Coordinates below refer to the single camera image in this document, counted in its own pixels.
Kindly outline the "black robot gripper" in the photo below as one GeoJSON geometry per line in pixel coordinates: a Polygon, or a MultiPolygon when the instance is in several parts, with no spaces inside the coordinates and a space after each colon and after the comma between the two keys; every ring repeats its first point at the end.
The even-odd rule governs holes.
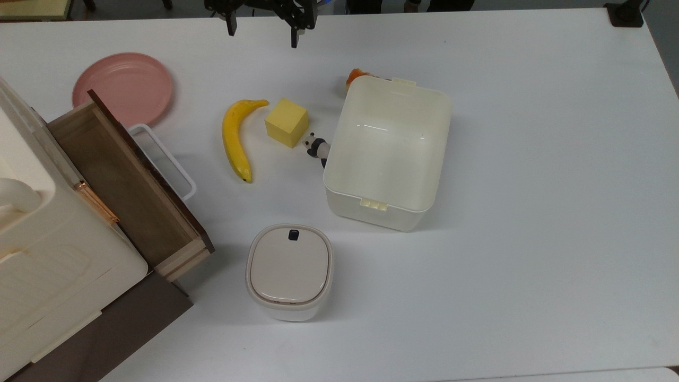
{"type": "Polygon", "coordinates": [[[242,6],[272,11],[291,27],[291,48],[299,43],[299,29],[314,29],[318,17],[317,1],[205,1],[204,7],[225,17],[229,36],[235,36],[237,21],[235,12],[242,6]]]}

